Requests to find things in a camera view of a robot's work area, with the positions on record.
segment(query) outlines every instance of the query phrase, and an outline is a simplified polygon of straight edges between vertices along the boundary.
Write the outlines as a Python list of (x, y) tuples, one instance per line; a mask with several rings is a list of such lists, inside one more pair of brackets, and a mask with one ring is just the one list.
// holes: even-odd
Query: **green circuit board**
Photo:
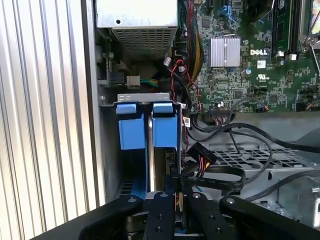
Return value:
[[(245, 1), (230, 0), (232, 18), (220, 15), (220, 7), (207, 11), (206, 4), (196, 1), (199, 33), (202, 37), (204, 64), (196, 79), (200, 91), (201, 113), (208, 113), (223, 102), (225, 109), (241, 98), (253, 97), (268, 106), (269, 112), (298, 111), (296, 103), (312, 103), (319, 99), (319, 77), (310, 53), (299, 54), (298, 60), (273, 57), (271, 45), (273, 34), (273, 11), (255, 23), (245, 21)], [(278, 39), (280, 48), (288, 48), (289, 14), (281, 13), (284, 34)], [(212, 37), (225, 33), (240, 37), (240, 66), (214, 68), (209, 65), (209, 41)], [(262, 50), (266, 55), (251, 55), (252, 50)], [(194, 103), (197, 102), (195, 90), (191, 90)], [(246, 102), (239, 106), (241, 113), (256, 112), (259, 105)], [(196, 106), (191, 113), (196, 113)]]

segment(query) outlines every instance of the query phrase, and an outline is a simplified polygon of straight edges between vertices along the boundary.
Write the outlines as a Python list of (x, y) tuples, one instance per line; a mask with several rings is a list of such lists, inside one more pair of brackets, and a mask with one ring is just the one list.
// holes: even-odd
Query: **motherboard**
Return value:
[[(196, 79), (202, 108), (197, 112), (195, 105), (191, 113), (205, 114), (218, 106), (230, 109), (248, 97), (265, 104), (269, 112), (310, 110), (308, 106), (319, 99), (320, 80), (310, 52), (299, 50), (299, 43), (291, 41), (295, 29), (288, 29), (295, 28), (291, 13), (297, 8), (294, 1), (275, 1), (276, 11), (272, 9), (254, 22), (247, 20), (246, 1), (229, 0), (226, 5), (220, 0), (210, 2), (212, 9), (205, 0), (194, 2), (204, 63)], [(234, 47), (224, 62), (219, 62), (219, 48), (227, 41), (232, 41)], [(191, 89), (190, 93), (196, 103), (197, 91)], [(258, 103), (247, 101), (237, 111), (252, 113), (259, 109)]]

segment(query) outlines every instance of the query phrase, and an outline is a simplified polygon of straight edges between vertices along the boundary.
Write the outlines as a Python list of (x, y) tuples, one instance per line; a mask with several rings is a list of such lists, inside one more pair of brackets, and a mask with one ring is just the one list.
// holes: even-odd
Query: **capacitor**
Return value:
[(283, 58), (279, 58), (279, 59), (277, 59), (276, 64), (278, 65), (278, 67), (281, 67), (281, 66), (285, 65), (285, 61)]
[(163, 65), (165, 65), (166, 67), (169, 67), (171, 61), (172, 59), (170, 57), (166, 57), (163, 61)]
[(252, 73), (252, 70), (250, 67), (247, 67), (243, 72), (246, 76), (249, 76)]
[(225, 103), (223, 101), (218, 103), (218, 108), (222, 108), (225, 105)]

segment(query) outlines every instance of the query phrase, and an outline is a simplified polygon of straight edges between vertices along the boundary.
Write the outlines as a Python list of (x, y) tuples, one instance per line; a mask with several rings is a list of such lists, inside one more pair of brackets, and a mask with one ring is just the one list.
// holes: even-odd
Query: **label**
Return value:
[(183, 123), (187, 128), (190, 128), (190, 118), (189, 117), (182, 117), (183, 118)]
[(285, 7), (285, 0), (280, 0), (279, 9), (283, 9)]
[(254, 55), (258, 55), (258, 56), (267, 56), (267, 50), (266, 49), (258, 49), (258, 50), (250, 50), (250, 55), (254, 56)]
[(267, 63), (266, 63), (265, 60), (259, 60), (259, 61), (257, 61), (257, 63), (256, 63), (256, 68), (257, 68), (257, 69), (265, 69), (265, 68), (266, 68), (266, 65), (267, 65)]
[(268, 77), (265, 74), (258, 74), (258, 77), (256, 78), (257, 80), (269, 80), (270, 77)]

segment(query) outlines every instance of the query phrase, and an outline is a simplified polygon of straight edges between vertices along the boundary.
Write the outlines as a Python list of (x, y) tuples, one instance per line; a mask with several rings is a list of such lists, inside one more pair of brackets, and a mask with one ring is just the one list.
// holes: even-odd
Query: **heatsink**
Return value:
[(209, 66), (212, 68), (240, 66), (241, 39), (238, 36), (217, 36), (209, 40)]
[(178, 27), (177, 0), (97, 0), (96, 24), (110, 29), (131, 58), (163, 59)]

